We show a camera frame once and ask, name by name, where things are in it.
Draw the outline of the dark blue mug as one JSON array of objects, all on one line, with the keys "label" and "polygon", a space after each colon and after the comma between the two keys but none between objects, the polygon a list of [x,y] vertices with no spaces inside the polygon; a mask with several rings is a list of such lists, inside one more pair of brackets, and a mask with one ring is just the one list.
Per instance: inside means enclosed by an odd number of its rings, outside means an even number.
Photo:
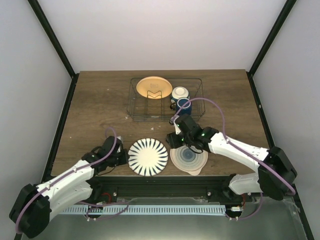
[{"label": "dark blue mug", "polygon": [[175,111],[178,116],[192,114],[192,102],[186,97],[179,98],[175,103],[170,105],[170,109]]}]

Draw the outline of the orange plastic plate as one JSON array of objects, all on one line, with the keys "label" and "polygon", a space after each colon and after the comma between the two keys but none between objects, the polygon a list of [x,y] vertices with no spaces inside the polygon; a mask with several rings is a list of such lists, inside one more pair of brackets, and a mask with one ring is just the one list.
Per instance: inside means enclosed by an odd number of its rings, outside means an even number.
[{"label": "orange plastic plate", "polygon": [[136,85],[137,92],[148,99],[168,97],[173,90],[171,83],[163,77],[149,76],[141,79]]}]

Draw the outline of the black wire dish rack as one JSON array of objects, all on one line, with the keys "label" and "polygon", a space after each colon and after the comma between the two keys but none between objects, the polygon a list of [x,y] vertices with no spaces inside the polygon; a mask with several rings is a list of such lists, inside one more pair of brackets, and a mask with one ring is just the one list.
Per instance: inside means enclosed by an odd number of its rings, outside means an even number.
[{"label": "black wire dish rack", "polygon": [[[171,100],[171,96],[163,97],[159,92],[160,99],[152,97],[149,91],[147,97],[138,93],[137,85],[142,77],[134,77],[130,80],[127,113],[137,122],[143,121],[168,121],[176,112],[176,104]],[[173,88],[185,87],[189,92],[189,97],[203,97],[203,82],[200,78],[192,77],[167,77]]]}]

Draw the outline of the cream and teal bowl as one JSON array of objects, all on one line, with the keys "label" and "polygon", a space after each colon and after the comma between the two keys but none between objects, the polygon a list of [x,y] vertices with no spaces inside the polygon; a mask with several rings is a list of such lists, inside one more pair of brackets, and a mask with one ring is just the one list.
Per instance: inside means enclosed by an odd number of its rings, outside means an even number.
[{"label": "cream and teal bowl", "polygon": [[190,98],[189,91],[183,86],[175,87],[170,94],[171,103],[175,103],[180,98]]}]

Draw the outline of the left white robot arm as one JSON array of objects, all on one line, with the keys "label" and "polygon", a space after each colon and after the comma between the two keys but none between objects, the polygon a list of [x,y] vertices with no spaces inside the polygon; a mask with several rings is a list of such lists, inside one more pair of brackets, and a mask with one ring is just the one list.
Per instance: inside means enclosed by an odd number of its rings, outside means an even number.
[{"label": "left white robot arm", "polygon": [[109,136],[60,175],[38,185],[25,185],[9,213],[16,233],[34,238],[66,208],[82,201],[97,202],[102,189],[94,177],[127,162],[122,138]]}]

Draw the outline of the white blue striped plate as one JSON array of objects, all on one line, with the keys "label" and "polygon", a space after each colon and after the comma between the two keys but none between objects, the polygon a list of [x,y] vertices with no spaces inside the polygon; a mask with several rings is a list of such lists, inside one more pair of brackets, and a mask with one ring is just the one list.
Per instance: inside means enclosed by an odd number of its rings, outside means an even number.
[{"label": "white blue striped plate", "polygon": [[161,173],[167,166],[169,154],[165,145],[154,138],[142,138],[128,150],[130,169],[143,177]]}]

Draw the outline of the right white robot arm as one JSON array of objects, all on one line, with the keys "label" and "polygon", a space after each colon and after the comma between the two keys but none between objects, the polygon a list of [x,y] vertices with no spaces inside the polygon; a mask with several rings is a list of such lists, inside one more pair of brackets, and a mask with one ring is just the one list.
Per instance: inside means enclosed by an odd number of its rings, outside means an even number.
[{"label": "right white robot arm", "polygon": [[257,147],[230,138],[213,127],[201,128],[188,114],[174,116],[169,123],[174,126],[174,132],[166,137],[171,149],[187,147],[198,155],[204,152],[221,155],[253,171],[231,176],[222,188],[225,200],[232,202],[249,193],[263,193],[277,201],[295,195],[293,183],[297,171],[281,148]]}]

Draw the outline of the clear plastic lidded bowl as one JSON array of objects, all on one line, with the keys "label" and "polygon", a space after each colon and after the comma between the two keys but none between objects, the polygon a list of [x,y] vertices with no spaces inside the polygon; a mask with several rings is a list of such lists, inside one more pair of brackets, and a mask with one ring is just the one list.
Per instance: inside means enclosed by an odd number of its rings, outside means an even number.
[{"label": "clear plastic lidded bowl", "polygon": [[170,149],[169,155],[173,165],[192,176],[197,176],[201,173],[203,167],[208,161],[208,152],[195,153],[194,147],[189,149],[187,146]]}]

